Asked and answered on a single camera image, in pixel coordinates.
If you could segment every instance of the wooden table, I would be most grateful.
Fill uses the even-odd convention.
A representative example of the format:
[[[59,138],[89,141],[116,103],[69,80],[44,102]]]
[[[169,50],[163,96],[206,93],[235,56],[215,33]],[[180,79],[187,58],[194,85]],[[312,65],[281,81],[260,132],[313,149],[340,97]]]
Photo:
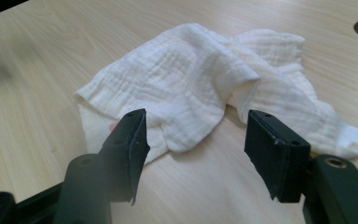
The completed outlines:
[[[268,28],[306,38],[305,74],[358,126],[358,1],[32,0],[0,13],[0,190],[22,201],[63,180],[86,153],[73,94],[103,67],[161,32],[196,22],[223,35]],[[146,165],[137,204],[115,223],[303,223],[272,201],[242,151],[246,127],[228,107],[196,148]],[[353,160],[358,167],[358,159]]]

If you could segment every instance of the white cloth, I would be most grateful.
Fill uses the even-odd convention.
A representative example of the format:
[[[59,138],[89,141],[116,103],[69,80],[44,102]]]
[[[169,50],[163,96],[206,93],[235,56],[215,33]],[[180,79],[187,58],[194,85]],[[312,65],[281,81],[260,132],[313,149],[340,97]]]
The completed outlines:
[[[304,41],[266,29],[227,37],[195,23],[162,33],[76,92],[88,151],[98,152],[109,125],[139,108],[147,112],[146,163],[168,150],[190,150],[232,105],[244,123],[249,109],[273,114],[315,152],[358,156],[340,144],[343,122],[303,75]]]

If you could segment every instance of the white towel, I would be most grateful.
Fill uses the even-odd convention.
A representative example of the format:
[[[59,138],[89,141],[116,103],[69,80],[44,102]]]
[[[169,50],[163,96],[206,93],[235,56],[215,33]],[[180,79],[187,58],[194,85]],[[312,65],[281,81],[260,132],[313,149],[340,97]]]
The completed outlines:
[[[358,156],[351,141],[341,144],[349,126],[303,74],[304,41],[266,29],[227,37],[195,23],[162,33],[76,92],[88,151],[98,152],[109,126],[139,108],[147,111],[146,163],[168,150],[187,151],[232,105],[244,123],[249,109],[273,114],[317,153]]]

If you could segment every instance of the table surface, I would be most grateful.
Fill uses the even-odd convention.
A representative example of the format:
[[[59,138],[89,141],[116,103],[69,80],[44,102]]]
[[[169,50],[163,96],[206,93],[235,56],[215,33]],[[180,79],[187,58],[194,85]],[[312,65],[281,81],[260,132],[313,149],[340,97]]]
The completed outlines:
[[[305,37],[305,75],[358,127],[357,21],[351,0],[33,0],[1,12],[0,190],[19,202],[61,182],[86,153],[74,92],[188,22],[222,35],[267,28]],[[301,203],[270,199],[242,150],[245,129],[228,107],[196,148],[147,164],[136,205],[112,204],[116,223],[304,223]]]

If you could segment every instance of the screw hole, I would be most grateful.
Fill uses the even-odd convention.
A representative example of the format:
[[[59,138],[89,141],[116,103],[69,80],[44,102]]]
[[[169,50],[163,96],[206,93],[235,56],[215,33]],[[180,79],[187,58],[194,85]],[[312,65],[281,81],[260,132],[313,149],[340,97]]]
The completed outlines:
[[[339,168],[339,169],[345,169],[347,168],[347,163],[338,160],[338,159],[334,159],[334,158],[327,158],[324,160],[328,165],[335,167],[335,168]]]
[[[92,163],[93,163],[93,159],[86,158],[86,159],[80,161],[79,164],[80,164],[80,166],[90,166],[90,165],[92,165]]]

